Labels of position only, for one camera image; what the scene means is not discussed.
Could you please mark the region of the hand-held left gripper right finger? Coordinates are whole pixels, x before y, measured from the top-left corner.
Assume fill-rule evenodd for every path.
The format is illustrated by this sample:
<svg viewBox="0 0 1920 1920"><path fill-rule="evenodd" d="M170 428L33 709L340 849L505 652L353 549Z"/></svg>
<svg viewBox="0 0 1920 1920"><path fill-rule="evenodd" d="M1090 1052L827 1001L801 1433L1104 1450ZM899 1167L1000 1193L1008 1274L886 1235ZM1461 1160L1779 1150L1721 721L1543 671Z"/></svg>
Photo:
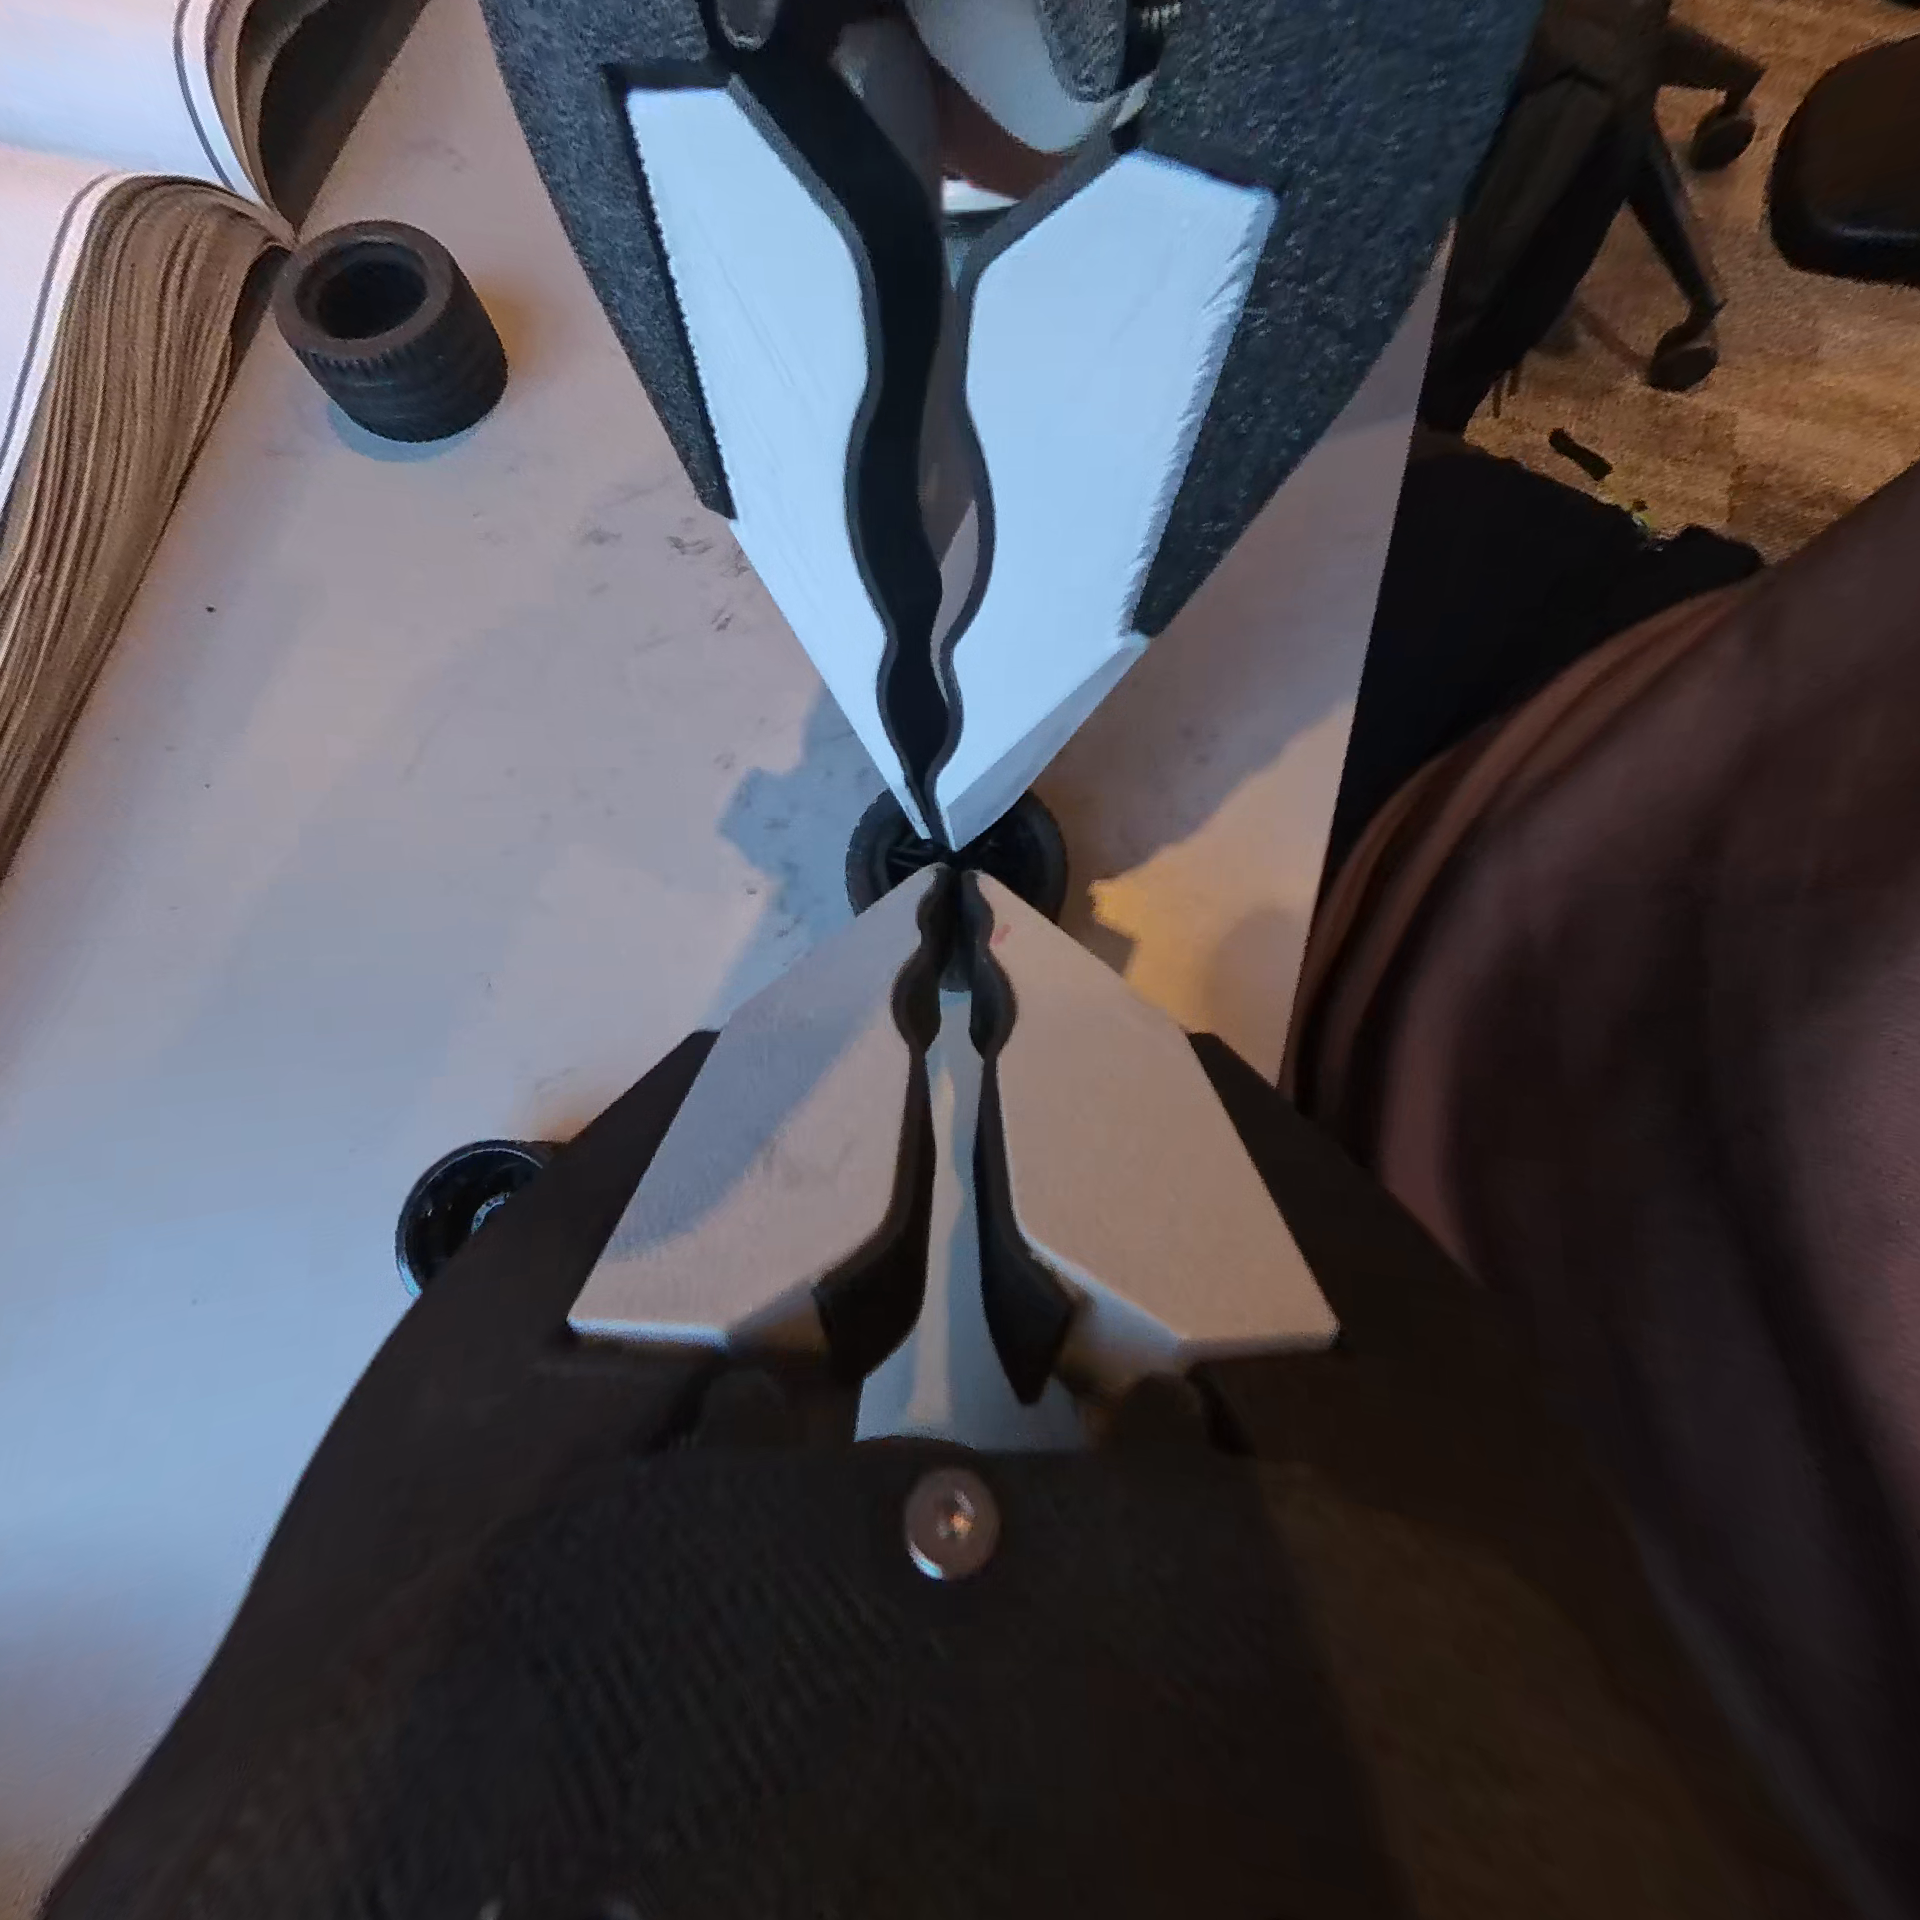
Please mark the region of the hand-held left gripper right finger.
<svg viewBox="0 0 1920 1920"><path fill-rule="evenodd" d="M1191 1034L994 874L965 874L979 1302L1022 1405L1325 1351L1328 1297Z"/></svg>

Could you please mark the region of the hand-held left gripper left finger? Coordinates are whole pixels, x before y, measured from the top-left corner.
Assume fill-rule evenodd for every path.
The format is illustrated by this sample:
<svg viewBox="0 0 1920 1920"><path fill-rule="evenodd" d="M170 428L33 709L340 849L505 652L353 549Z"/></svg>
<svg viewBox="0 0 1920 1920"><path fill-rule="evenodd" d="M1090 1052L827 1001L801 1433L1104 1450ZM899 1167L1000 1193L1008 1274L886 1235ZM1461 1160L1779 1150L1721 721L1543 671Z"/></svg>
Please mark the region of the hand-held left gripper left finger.
<svg viewBox="0 0 1920 1920"><path fill-rule="evenodd" d="M870 1376L927 1286L946 870L896 884L714 1029L566 1323Z"/></svg>

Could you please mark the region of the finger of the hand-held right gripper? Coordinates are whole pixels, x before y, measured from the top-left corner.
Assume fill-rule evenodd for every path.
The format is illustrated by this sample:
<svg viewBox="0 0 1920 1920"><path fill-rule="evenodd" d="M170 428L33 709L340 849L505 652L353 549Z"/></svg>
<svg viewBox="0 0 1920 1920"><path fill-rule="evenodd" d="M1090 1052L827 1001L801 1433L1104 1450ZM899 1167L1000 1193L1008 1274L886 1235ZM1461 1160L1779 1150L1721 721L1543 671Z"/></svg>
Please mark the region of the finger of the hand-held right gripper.
<svg viewBox="0 0 1920 1920"><path fill-rule="evenodd" d="M740 553L941 849L946 248L924 75L635 75L628 128Z"/></svg>
<svg viewBox="0 0 1920 1920"><path fill-rule="evenodd" d="M972 842L1146 652L1146 572L1280 197L1153 148L1075 156L959 271L979 563L941 643L946 842Z"/></svg>

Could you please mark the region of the black toy wheel with tire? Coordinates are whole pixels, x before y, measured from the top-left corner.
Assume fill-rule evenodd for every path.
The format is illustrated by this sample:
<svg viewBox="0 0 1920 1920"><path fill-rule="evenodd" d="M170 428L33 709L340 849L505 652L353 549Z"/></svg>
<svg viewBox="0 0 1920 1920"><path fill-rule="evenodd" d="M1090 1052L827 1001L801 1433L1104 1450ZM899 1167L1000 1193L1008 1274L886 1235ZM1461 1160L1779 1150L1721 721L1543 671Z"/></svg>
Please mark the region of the black toy wheel with tire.
<svg viewBox="0 0 1920 1920"><path fill-rule="evenodd" d="M918 953L924 922L933 922L938 938L924 959L946 959L946 991L972 988L972 884L959 874L995 882L1046 922L1057 922L1068 849L1049 807L1023 792L979 836L941 849L908 821L896 792L881 792L848 842L842 882L855 916L827 940L822 971L855 980L868 991L886 991L899 965Z"/></svg>

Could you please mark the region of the grey desk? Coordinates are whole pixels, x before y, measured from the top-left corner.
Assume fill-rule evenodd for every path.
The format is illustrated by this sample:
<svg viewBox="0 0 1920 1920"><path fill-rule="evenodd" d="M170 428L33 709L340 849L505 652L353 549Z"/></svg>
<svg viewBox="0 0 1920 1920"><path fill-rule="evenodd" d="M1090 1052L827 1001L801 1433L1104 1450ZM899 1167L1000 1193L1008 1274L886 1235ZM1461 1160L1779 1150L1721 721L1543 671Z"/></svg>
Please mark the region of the grey desk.
<svg viewBox="0 0 1920 1920"><path fill-rule="evenodd" d="M6 874L6 1917L154 1751L398 1323L412 1179L570 1139L840 931L881 792L481 3L419 7L315 212L443 238L511 385L383 443L262 322Z"/></svg>

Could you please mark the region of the glossy black toy wheel rim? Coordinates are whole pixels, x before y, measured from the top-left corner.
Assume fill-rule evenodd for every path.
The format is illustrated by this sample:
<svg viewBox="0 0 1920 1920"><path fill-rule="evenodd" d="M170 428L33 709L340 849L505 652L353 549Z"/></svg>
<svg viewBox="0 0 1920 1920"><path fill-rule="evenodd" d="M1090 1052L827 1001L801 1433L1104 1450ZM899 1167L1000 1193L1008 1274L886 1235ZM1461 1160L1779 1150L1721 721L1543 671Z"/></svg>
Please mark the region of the glossy black toy wheel rim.
<svg viewBox="0 0 1920 1920"><path fill-rule="evenodd" d="M549 1139L474 1139L431 1160L398 1210L395 1260L408 1297L419 1297L440 1268L481 1231L481 1220L534 1186L560 1150Z"/></svg>

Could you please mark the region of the loose black rubber toy tire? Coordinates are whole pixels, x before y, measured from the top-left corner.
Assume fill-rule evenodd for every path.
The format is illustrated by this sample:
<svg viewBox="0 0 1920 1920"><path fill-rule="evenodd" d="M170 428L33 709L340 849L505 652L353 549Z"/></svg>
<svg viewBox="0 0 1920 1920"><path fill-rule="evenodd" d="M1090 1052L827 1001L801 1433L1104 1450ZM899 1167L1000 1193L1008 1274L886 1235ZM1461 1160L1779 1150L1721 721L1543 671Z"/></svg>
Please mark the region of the loose black rubber toy tire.
<svg viewBox="0 0 1920 1920"><path fill-rule="evenodd" d="M474 281L416 224L356 220L305 238L274 271L271 320L323 397L378 440L449 440L511 385Z"/></svg>

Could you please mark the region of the black office chair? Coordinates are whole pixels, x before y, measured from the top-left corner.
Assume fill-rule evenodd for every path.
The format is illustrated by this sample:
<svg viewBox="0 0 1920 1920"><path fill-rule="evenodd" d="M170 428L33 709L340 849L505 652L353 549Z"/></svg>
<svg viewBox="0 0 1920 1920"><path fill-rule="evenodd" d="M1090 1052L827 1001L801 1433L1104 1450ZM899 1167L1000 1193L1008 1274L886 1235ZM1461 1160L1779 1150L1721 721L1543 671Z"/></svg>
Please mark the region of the black office chair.
<svg viewBox="0 0 1920 1920"><path fill-rule="evenodd" d="M1454 236L1491 390L1562 320L1619 212L1685 303L1643 385L1685 395L1719 366L1721 288L1681 169L1713 175L1748 156L1761 75L1761 62L1691 30L1667 0L1540 3Z"/></svg>

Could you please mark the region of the black chair seat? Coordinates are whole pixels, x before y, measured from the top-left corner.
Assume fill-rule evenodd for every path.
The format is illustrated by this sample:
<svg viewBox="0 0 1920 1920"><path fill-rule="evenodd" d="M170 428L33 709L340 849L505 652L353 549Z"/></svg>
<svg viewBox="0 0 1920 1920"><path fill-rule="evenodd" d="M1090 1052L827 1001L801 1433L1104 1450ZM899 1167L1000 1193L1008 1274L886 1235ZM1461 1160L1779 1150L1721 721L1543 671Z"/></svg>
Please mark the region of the black chair seat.
<svg viewBox="0 0 1920 1920"><path fill-rule="evenodd" d="M1811 275L1920 285L1920 38L1837 62L1779 133L1769 238Z"/></svg>

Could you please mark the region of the person's brown clothed body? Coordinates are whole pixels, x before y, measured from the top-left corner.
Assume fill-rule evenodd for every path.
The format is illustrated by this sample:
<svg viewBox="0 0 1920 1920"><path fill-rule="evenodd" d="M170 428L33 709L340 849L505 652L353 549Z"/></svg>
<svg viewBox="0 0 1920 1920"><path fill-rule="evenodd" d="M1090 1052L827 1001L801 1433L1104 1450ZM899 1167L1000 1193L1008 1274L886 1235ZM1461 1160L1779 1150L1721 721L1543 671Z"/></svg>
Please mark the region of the person's brown clothed body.
<svg viewBox="0 0 1920 1920"><path fill-rule="evenodd" d="M1920 477L1782 563L1411 470L1281 1090L1520 1323L1858 1917L1916 1917Z"/></svg>

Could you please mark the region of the open instruction booklet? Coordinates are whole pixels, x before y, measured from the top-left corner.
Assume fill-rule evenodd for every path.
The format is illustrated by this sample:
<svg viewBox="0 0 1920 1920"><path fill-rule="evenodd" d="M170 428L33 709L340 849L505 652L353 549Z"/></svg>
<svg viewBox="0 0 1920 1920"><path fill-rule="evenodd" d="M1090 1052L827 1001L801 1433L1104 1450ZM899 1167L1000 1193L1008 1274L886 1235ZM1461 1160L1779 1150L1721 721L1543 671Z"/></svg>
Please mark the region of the open instruction booklet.
<svg viewBox="0 0 1920 1920"><path fill-rule="evenodd" d="M0 862L13 868L416 0L0 7Z"/></svg>

